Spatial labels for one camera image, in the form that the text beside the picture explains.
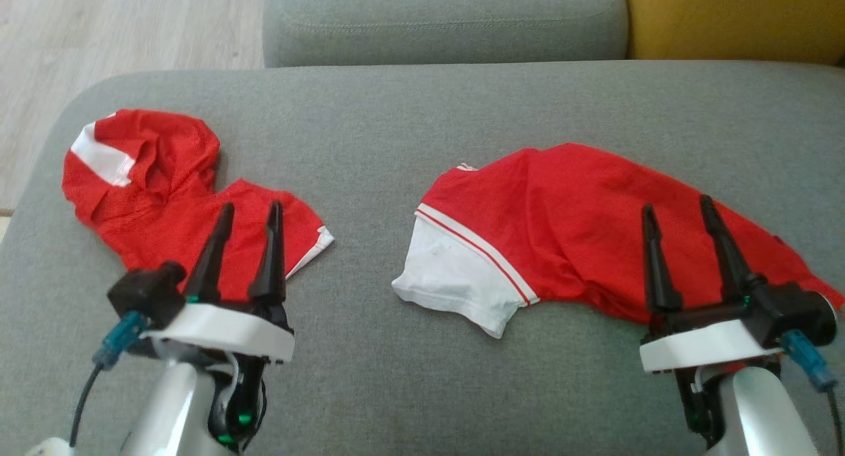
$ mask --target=red and white shirt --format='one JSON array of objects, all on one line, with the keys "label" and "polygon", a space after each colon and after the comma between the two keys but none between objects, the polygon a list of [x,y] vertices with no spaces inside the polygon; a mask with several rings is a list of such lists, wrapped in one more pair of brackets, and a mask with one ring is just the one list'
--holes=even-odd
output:
[{"label": "red and white shirt", "polygon": [[[719,302],[699,197],[678,180],[574,143],[523,149],[480,170],[462,164],[417,207],[393,289],[408,302],[458,312],[495,338],[517,309],[541,300],[583,302],[647,323],[641,220],[651,203],[685,306]],[[773,284],[797,281],[841,308],[842,295],[779,237],[727,207],[719,211],[752,270]]]},{"label": "red and white shirt", "polygon": [[223,300],[247,300],[272,201],[283,204],[287,276],[334,238],[311,207],[290,192],[239,179],[215,193],[219,151],[220,141],[201,119],[121,110],[82,129],[65,156],[61,188],[79,221],[120,255],[127,269],[156,269],[173,260],[190,273],[221,207],[233,203],[219,288]]}]

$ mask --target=gray sofa seat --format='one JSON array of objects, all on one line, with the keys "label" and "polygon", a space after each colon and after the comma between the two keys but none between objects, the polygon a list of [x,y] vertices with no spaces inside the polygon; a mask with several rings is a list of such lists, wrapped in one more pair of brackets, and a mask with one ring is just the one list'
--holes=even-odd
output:
[{"label": "gray sofa seat", "polygon": [[[58,119],[0,247],[3,453],[67,435],[90,356],[115,323],[118,258],[61,194],[67,147],[117,108],[205,119],[239,177],[307,201],[336,242],[290,281],[290,365],[266,372],[255,454],[695,454],[645,327],[580,305],[517,313],[501,340],[401,302],[413,210],[446,168],[581,141],[699,187],[779,234],[845,290],[845,71],[752,62],[314,67],[130,75]],[[825,354],[845,373],[843,339]],[[79,450],[112,454],[160,363],[124,356],[88,400]],[[785,364],[823,453],[824,398]]]},{"label": "gray sofa seat", "polygon": [[622,59],[625,0],[265,0],[265,64]]}]

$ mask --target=wooden floor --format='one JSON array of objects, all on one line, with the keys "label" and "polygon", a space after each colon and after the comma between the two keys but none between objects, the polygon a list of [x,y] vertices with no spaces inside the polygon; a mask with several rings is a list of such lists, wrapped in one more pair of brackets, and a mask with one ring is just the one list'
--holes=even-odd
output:
[{"label": "wooden floor", "polygon": [[0,215],[15,208],[50,128],[88,86],[134,71],[262,68],[262,4],[0,0]]}]

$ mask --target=white fabric trim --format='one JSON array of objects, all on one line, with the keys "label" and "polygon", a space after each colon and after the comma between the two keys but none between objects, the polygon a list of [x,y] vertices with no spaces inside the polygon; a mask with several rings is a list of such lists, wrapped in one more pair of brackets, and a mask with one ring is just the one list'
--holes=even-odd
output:
[{"label": "white fabric trim", "polygon": [[496,339],[516,310],[527,306],[488,257],[421,215],[414,222],[405,270],[392,286],[402,300],[462,314]]},{"label": "white fabric trim", "polygon": [[470,249],[473,249],[473,251],[476,251],[482,258],[490,261],[490,263],[492,263],[495,267],[501,269],[503,275],[510,276],[513,280],[513,285],[516,285],[516,287],[522,291],[523,296],[528,299],[530,304],[540,302],[537,294],[534,293],[534,290],[531,289],[528,282],[522,278],[522,275],[520,275],[515,267],[509,263],[507,258],[505,258],[494,246],[490,245],[490,243],[478,236],[472,230],[469,230],[451,216],[446,215],[446,213],[442,213],[439,210],[434,209],[434,207],[428,206],[424,203],[421,203],[419,207],[417,207],[415,215],[427,222],[430,222],[435,227],[441,228],[441,230],[448,234],[453,234],[453,236],[457,234],[457,238],[461,240],[461,242],[468,242]]},{"label": "white fabric trim", "polygon": [[95,127],[96,122],[82,128],[82,132],[70,147],[71,152],[100,179],[110,185],[126,187],[132,183],[132,180],[129,180],[129,171],[135,166],[135,159],[119,149],[97,143],[94,138]]},{"label": "white fabric trim", "polygon": [[302,255],[302,258],[301,260],[299,260],[299,263],[297,263],[293,267],[293,269],[290,270],[290,273],[287,273],[287,276],[285,276],[285,278],[290,278],[293,273],[298,272],[299,269],[307,265],[309,261],[314,260],[314,257],[316,257],[316,255],[319,255],[320,252],[326,248],[326,246],[331,245],[331,243],[335,241],[335,237],[329,233],[329,228],[326,228],[325,225],[320,228],[317,228],[317,231],[320,233],[320,236],[317,237],[317,243],[315,243],[314,246],[312,246],[311,249],[309,249],[308,252],[305,253],[305,255]]}]

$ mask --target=white stripe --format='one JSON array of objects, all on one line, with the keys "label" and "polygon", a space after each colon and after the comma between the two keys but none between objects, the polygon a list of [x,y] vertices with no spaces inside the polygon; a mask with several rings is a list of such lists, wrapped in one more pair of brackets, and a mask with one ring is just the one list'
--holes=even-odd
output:
[{"label": "white stripe", "polygon": [[70,147],[71,152],[100,179],[110,185],[126,187],[132,183],[132,180],[129,180],[129,171],[135,165],[135,159],[119,149],[97,143],[94,139],[94,126],[96,123],[90,123],[82,128],[82,132]]},{"label": "white stripe", "polygon": [[[469,230],[467,227],[465,227],[460,222],[453,219],[451,216],[446,215],[446,213],[442,213],[439,210],[434,209],[434,207],[431,207],[431,206],[428,206],[424,203],[421,203],[419,205],[419,207],[417,207],[417,210],[420,211],[420,212],[426,213],[428,216],[431,216],[431,218],[434,218],[438,222],[441,222],[441,224],[446,225],[449,228],[452,228],[452,230],[455,230],[457,233],[464,236],[465,239],[469,240],[469,242],[473,243],[473,245],[476,245],[479,248],[483,249],[483,251],[488,252],[490,257],[492,257],[495,260],[494,265],[498,264],[498,266],[501,266],[502,269],[504,269],[504,272],[507,273],[507,275],[509,275],[511,279],[513,279],[513,281],[516,283],[516,286],[520,289],[520,291],[522,291],[522,294],[525,294],[526,298],[528,298],[528,302],[531,302],[531,304],[540,302],[540,299],[537,297],[537,294],[534,292],[534,290],[531,289],[531,286],[528,285],[528,282],[526,282],[525,279],[522,278],[522,275],[520,275],[519,272],[517,272],[515,267],[513,267],[513,265],[510,264],[510,262],[507,260],[507,258],[505,258],[504,255],[499,253],[498,250],[494,246],[490,245],[490,243],[488,243],[482,237],[478,236],[472,230]],[[429,220],[428,217],[423,215],[422,213],[417,212],[417,213],[415,213],[415,215],[417,215],[417,216],[419,216],[419,218],[429,222],[429,224],[432,224],[435,227],[440,228],[444,232],[452,234],[449,230],[446,230],[445,228],[441,227],[440,225],[436,224],[435,222],[432,222],[431,220]],[[478,254],[481,257],[483,257],[484,259],[486,259],[488,261],[490,260],[490,258],[487,257],[486,255],[484,255],[483,253],[478,252]]]},{"label": "white stripe", "polygon": [[316,255],[319,255],[320,252],[326,248],[326,246],[331,245],[331,243],[335,241],[335,237],[329,233],[329,228],[326,228],[325,225],[320,228],[317,228],[317,231],[320,233],[320,236],[317,237],[317,243],[315,243],[314,246],[312,246],[311,249],[309,249],[308,252],[306,252],[305,255],[302,256],[301,260],[299,260],[299,263],[297,263],[293,267],[293,269],[290,270],[290,273],[287,273],[287,276],[285,276],[285,278],[290,278],[293,273],[298,272],[301,267],[307,265],[309,261],[314,260],[314,257],[316,257]]}]

